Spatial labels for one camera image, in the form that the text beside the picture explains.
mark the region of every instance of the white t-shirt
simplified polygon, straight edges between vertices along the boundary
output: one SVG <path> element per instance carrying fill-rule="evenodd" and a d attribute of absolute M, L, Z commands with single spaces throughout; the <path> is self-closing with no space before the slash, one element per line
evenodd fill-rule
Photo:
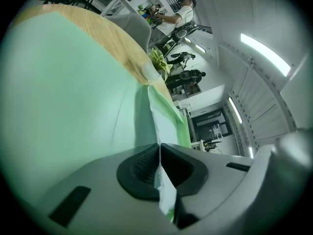
<path fill-rule="evenodd" d="M 183 6 L 178 12 L 173 14 L 172 16 L 175 16 L 176 14 L 179 14 L 181 16 L 181 20 L 175 24 L 175 23 L 167 23 L 163 21 L 159 26 L 156 28 L 162 31 L 162 33 L 166 36 L 171 35 L 171 33 L 174 31 L 175 28 L 181 27 L 186 23 L 189 23 L 194 16 L 194 12 L 190 6 Z"/>

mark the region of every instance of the black rectangular slot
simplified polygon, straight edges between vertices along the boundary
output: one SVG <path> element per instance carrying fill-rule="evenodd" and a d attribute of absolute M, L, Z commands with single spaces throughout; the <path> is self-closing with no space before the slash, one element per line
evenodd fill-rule
<path fill-rule="evenodd" d="M 241 171 L 249 171 L 249 169 L 250 169 L 250 167 L 247 166 L 247 165 L 236 164 L 236 163 L 228 163 L 226 165 L 226 167 L 233 168 L 233 169 L 236 169 L 236 170 L 241 170 Z"/>
<path fill-rule="evenodd" d="M 78 211 L 86 197 L 88 196 L 90 188 L 84 186 L 76 187 L 59 206 L 50 214 L 54 222 L 66 227 L 75 213 Z"/>

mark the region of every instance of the wooden tabletop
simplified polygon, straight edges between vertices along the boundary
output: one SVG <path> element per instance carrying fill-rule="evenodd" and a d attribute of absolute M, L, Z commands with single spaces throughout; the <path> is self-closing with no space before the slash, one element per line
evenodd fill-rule
<path fill-rule="evenodd" d="M 83 8 L 63 4 L 44 4 L 19 13 L 12 26 L 48 12 L 59 12 L 80 27 L 105 48 L 141 84 L 152 84 L 171 103 L 171 96 L 160 78 L 150 83 L 141 73 L 141 67 L 149 61 L 143 49 L 124 30 L 106 18 Z"/>

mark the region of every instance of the fluorescent light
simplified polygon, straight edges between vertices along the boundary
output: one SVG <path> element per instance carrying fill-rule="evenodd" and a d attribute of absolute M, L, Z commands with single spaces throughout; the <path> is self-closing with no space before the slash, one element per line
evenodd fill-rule
<path fill-rule="evenodd" d="M 231 106 L 234 108 L 234 111 L 235 111 L 235 113 L 236 113 L 236 115 L 237 115 L 237 118 L 238 118 L 238 120 L 239 120 L 239 123 L 242 123 L 243 121 L 242 121 L 242 119 L 241 119 L 241 117 L 240 117 L 240 115 L 239 115 L 239 112 L 237 111 L 237 108 L 236 108 L 236 106 L 235 106 L 233 100 L 231 99 L 231 97 L 230 97 L 228 100 L 229 100 Z"/>
<path fill-rule="evenodd" d="M 196 45 L 196 47 L 197 47 L 198 49 L 202 50 L 202 51 L 205 53 L 205 49 L 204 49 L 204 48 L 200 47 L 199 45 Z"/>
<path fill-rule="evenodd" d="M 249 147 L 250 157 L 253 159 L 252 147 Z"/>
<path fill-rule="evenodd" d="M 267 59 L 269 59 L 281 71 L 281 73 L 284 76 L 288 75 L 290 71 L 290 66 L 270 48 L 266 47 L 264 44 L 242 33 L 241 33 L 241 42 L 254 48 L 258 52 L 260 52 L 263 56 L 265 56 Z"/>

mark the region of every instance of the wooden table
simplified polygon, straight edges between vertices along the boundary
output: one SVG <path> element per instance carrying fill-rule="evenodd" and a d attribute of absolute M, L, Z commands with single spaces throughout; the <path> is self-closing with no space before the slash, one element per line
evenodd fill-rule
<path fill-rule="evenodd" d="M 18 14 L 12 26 L 35 16 L 56 11 L 80 27 L 97 43 L 105 48 L 141 84 L 152 84 L 172 104 L 171 96 L 160 78 L 150 83 L 141 73 L 141 67 L 149 61 L 143 49 L 124 30 L 106 18 L 85 10 L 63 4 L 44 4 L 29 8 Z"/>

